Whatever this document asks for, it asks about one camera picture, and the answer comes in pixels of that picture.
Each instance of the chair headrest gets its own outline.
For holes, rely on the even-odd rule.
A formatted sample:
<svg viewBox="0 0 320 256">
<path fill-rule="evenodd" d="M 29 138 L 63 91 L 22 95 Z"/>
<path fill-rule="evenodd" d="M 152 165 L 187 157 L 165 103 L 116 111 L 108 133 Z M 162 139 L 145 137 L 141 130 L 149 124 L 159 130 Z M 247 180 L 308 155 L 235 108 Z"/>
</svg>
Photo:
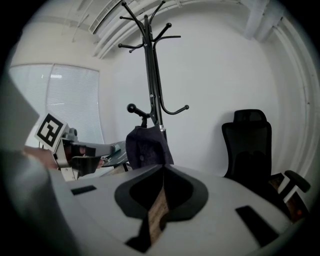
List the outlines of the chair headrest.
<svg viewBox="0 0 320 256">
<path fill-rule="evenodd" d="M 265 114 L 259 109 L 242 109 L 234 112 L 234 123 L 256 121 L 267 122 Z"/>
</svg>

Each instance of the black knob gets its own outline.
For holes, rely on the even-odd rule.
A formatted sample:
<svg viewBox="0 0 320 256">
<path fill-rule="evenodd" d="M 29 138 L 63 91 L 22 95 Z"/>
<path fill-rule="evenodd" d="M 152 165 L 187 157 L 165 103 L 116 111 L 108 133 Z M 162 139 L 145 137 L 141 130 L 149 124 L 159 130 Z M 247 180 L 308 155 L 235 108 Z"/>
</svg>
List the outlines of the black knob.
<svg viewBox="0 0 320 256">
<path fill-rule="evenodd" d="M 126 107 L 126 110 L 130 113 L 134 113 L 136 111 L 137 107 L 135 104 L 131 103 Z"/>
</svg>

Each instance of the chair armrest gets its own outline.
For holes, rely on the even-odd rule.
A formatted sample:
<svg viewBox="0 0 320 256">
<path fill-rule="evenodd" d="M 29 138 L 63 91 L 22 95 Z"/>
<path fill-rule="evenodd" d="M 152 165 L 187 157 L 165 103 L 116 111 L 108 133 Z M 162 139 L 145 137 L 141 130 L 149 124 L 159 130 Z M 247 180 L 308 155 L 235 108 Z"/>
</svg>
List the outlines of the chair armrest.
<svg viewBox="0 0 320 256">
<path fill-rule="evenodd" d="M 310 189 L 310 184 L 304 178 L 302 178 L 298 173 L 292 170 L 286 170 L 284 175 L 290 179 L 290 182 L 293 182 L 294 185 L 297 185 L 304 193 L 308 192 Z"/>
<path fill-rule="evenodd" d="M 296 172 L 292 170 L 286 170 L 284 172 L 284 175 L 290 179 L 290 182 L 279 194 L 282 199 L 284 199 L 289 194 L 289 192 L 294 188 L 295 185 L 297 185 L 298 188 L 301 189 L 304 193 L 308 192 L 308 190 L 310 189 L 310 184 Z"/>
</svg>

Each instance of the white surface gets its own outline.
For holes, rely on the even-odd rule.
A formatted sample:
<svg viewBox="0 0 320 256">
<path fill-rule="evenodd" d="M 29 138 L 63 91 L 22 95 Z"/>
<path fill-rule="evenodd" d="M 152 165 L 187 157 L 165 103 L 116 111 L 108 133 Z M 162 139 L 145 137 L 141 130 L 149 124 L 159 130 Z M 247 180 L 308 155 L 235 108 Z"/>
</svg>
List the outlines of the white surface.
<svg viewBox="0 0 320 256">
<path fill-rule="evenodd" d="M 235 181 L 192 169 L 175 168 L 203 182 L 209 192 L 208 201 L 191 220 L 168 222 L 157 242 L 146 252 L 147 255 L 241 256 L 259 249 L 260 245 L 236 212 L 239 207 L 252 207 L 279 234 L 291 224 L 278 208 Z M 82 179 L 68 182 L 67 185 L 70 189 L 95 186 L 96 190 L 77 195 L 74 200 L 107 233 L 126 242 L 138 235 L 141 220 L 124 215 L 115 202 L 115 190 L 123 182 L 145 171 L 140 169 Z"/>
<path fill-rule="evenodd" d="M 279 209 L 233 180 L 191 169 L 177 167 L 177 170 L 206 185 L 208 202 L 191 220 L 168 222 L 148 255 L 241 256 L 259 249 L 260 245 L 235 211 L 239 207 L 253 208 L 278 234 L 291 225 Z"/>
</svg>

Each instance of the black slot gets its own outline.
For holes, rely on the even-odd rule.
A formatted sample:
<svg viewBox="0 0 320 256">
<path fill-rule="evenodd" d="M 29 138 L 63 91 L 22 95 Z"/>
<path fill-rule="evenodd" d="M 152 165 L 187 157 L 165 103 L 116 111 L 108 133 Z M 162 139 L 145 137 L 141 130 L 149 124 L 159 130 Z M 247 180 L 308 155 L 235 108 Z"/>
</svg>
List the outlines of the black slot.
<svg viewBox="0 0 320 256">
<path fill-rule="evenodd" d="M 279 236 L 250 206 L 235 210 L 261 247 L 268 245 Z"/>
<path fill-rule="evenodd" d="M 93 191 L 93 190 L 96 190 L 97 188 L 93 185 L 90 185 L 90 186 L 83 186 L 83 187 L 78 187 L 78 188 L 74 188 L 74 189 L 71 189 L 71 192 L 74 196 L 76 195 L 80 195 L 80 194 L 83 194 L 83 193 L 87 193 L 87 192 L 90 192 L 90 191 Z"/>
</svg>

